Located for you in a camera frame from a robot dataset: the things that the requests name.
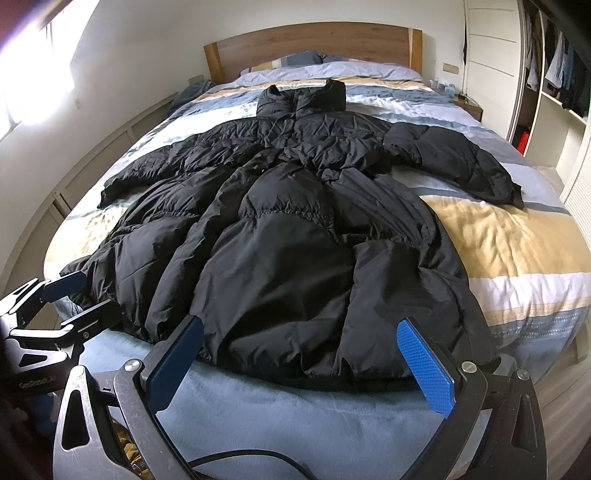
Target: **black puffer jacket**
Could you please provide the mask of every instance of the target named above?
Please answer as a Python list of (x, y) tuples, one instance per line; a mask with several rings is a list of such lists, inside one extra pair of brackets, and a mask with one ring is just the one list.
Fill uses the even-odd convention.
[(82, 307), (107, 298), (155, 342), (187, 313), (201, 359), (305, 388), (382, 390), (409, 376), (397, 323), (414, 316), (459, 359), (495, 357), (462, 262), (433, 213), (387, 174), (405, 164), (521, 205), (489, 153), (436, 127), (345, 112), (345, 86), (280, 92), (256, 118), (160, 148), (111, 178), (102, 206), (150, 186), (90, 257)]

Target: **striped bedding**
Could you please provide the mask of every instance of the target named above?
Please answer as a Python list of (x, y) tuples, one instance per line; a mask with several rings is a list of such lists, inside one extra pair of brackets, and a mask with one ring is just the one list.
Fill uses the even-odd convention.
[[(45, 263), (46, 278), (91, 254), (114, 227), (136, 192), (99, 210), (104, 181), (140, 156), (222, 122), (255, 116), (261, 91), (346, 84), (347, 108), (390, 122), (437, 125), (461, 132), (492, 153), (522, 186), (524, 210), (498, 207), (410, 168), (392, 176), (412, 188), (437, 213), (458, 250), (488, 325), (502, 352), (540, 379), (586, 320), (591, 305), (591, 254), (573, 218), (547, 181), (506, 141), (412, 70), (368, 62), (282, 67), (241, 76), (184, 105), (141, 138), (74, 208), (56, 233)], [(77, 307), (58, 306), (70, 317)]]

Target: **window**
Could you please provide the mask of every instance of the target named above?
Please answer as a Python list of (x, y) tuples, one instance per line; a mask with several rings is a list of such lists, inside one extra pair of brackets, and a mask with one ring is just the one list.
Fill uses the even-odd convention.
[(74, 88), (70, 62), (99, 0), (74, 0), (44, 28), (30, 25), (0, 54), (0, 138), (38, 123)]

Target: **bed frame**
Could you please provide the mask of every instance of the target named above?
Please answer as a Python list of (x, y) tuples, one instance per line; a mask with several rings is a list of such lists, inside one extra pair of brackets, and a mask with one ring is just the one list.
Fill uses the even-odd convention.
[(423, 32), (365, 22), (314, 22), (266, 28), (203, 47), (212, 80), (228, 83), (241, 70), (306, 50), (398, 63), (423, 72)]

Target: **wooden nightstand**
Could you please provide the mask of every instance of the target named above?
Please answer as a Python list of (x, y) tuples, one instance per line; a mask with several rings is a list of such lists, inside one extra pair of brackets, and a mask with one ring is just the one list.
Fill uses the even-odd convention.
[(459, 99), (458, 97), (453, 98), (453, 103), (458, 107), (463, 108), (466, 112), (472, 115), (476, 120), (482, 122), (482, 108), (475, 102), (466, 99)]

